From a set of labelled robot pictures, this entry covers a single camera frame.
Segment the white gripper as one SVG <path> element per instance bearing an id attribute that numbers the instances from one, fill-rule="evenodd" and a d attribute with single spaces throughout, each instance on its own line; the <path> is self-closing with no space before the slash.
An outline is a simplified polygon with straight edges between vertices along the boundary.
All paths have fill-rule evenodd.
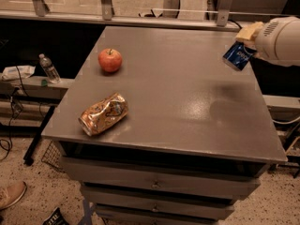
<path id="1" fill-rule="evenodd" d="M 266 24 L 249 24 L 238 32 L 235 40 L 248 47 L 255 44 L 259 57 L 271 64 L 300 66 L 299 18 L 275 18 Z"/>

